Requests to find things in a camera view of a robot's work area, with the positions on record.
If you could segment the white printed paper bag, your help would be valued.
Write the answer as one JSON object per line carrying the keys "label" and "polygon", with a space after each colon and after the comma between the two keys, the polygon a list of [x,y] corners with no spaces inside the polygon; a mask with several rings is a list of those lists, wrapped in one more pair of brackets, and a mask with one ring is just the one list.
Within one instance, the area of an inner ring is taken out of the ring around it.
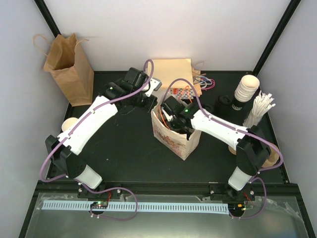
{"label": "white printed paper bag", "polygon": [[185,161],[197,148],[200,142],[201,132],[198,130],[191,130],[192,133],[187,137],[187,134],[181,134],[171,130],[168,121],[163,122],[162,118],[165,119],[165,116],[163,115],[163,111],[159,110],[159,107],[165,92],[166,90],[164,88],[153,92],[153,95],[158,98],[158,104],[151,110],[154,137]]}

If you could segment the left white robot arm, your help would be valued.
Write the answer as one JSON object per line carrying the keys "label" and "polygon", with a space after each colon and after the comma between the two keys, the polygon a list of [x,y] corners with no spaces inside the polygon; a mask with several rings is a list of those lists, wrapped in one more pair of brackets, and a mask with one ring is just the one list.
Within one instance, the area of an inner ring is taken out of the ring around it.
{"label": "left white robot arm", "polygon": [[74,179],[89,188],[95,197],[103,197],[106,185],[102,176],[79,157],[86,143],[110,118],[127,106],[151,111],[157,103],[153,95],[162,83],[136,68],[130,68],[123,78],[109,82],[91,106],[68,129],[57,137],[50,135],[45,143],[49,160],[63,177]]}

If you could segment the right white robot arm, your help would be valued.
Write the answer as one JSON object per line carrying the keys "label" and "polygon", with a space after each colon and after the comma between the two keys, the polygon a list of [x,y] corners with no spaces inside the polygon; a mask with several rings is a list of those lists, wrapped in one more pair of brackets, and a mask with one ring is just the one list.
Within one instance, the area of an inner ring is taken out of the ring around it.
{"label": "right white robot arm", "polygon": [[236,168],[225,186],[225,194],[230,200],[238,199],[271,154],[269,145],[253,138],[262,136],[262,130],[255,125],[247,128],[230,123],[195,103],[186,105],[173,96],[163,100],[161,107],[168,127],[174,132],[186,134],[187,138],[193,132],[205,132],[236,151]]}

